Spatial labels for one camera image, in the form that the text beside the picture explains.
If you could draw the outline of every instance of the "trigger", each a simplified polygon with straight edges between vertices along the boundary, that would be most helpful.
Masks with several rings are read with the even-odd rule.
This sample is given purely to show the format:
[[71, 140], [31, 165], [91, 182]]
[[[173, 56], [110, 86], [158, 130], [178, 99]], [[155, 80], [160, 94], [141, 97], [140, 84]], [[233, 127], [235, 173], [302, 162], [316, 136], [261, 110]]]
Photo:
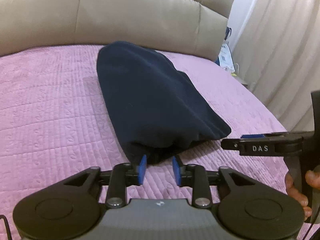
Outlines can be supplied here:
[[302, 192], [302, 174], [299, 157], [284, 157], [283, 160], [287, 165], [289, 173], [293, 179], [294, 186], [299, 192]]
[[[313, 170], [314, 172], [320, 172], [320, 165], [316, 166], [316, 168]], [[320, 190], [313, 189], [312, 191], [312, 215], [310, 221], [313, 222], [315, 219], [315, 216], [318, 212], [320, 206]], [[320, 224], [320, 216], [316, 218], [315, 224]]]

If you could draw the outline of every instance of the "beige curtain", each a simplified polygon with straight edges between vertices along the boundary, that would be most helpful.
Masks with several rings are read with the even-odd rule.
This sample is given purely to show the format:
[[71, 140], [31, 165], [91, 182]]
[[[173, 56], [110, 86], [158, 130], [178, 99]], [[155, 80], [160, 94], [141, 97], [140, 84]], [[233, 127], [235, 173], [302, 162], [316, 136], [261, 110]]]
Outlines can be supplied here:
[[233, 51], [239, 76], [287, 130], [313, 130], [320, 89], [320, 0], [257, 0]]

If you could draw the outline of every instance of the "quilted stitching pattern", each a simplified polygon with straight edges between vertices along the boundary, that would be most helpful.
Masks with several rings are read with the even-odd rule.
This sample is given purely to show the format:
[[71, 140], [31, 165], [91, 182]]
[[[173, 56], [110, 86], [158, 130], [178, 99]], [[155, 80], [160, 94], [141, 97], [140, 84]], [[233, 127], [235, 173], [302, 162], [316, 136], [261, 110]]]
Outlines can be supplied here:
[[[126, 160], [116, 140], [96, 73], [101, 46], [30, 49], [0, 58], [0, 213], [11, 224], [23, 197], [90, 166], [110, 170]], [[230, 125], [230, 137], [283, 131], [254, 95], [209, 60], [163, 52], [188, 74], [210, 106]], [[207, 142], [181, 154], [208, 170], [229, 166], [284, 191], [287, 168], [280, 158], [240, 157]], [[218, 202], [215, 188], [214, 201]], [[130, 198], [189, 198], [176, 186], [171, 161], [147, 169]], [[0, 239], [5, 239], [0, 225]]]

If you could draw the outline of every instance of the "tufted headboard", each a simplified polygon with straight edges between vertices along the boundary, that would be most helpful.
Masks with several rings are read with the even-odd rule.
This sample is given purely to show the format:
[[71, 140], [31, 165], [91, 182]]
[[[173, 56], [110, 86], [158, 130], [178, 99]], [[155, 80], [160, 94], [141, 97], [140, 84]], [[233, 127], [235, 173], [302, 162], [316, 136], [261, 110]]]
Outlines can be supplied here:
[[215, 60], [234, 0], [0, 0], [0, 56], [117, 40]]

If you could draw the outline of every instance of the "human hand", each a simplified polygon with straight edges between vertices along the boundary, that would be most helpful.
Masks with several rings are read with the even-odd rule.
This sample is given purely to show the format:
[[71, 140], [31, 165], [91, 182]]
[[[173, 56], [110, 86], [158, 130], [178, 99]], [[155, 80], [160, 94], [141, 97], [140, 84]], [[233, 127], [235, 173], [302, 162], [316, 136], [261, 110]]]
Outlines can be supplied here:
[[[320, 172], [308, 171], [305, 175], [306, 182], [313, 188], [320, 190]], [[299, 192], [293, 185], [293, 178], [288, 172], [284, 179], [285, 190], [290, 197], [293, 197], [297, 200], [304, 210], [305, 220], [311, 216], [312, 209], [308, 207], [308, 198]]]

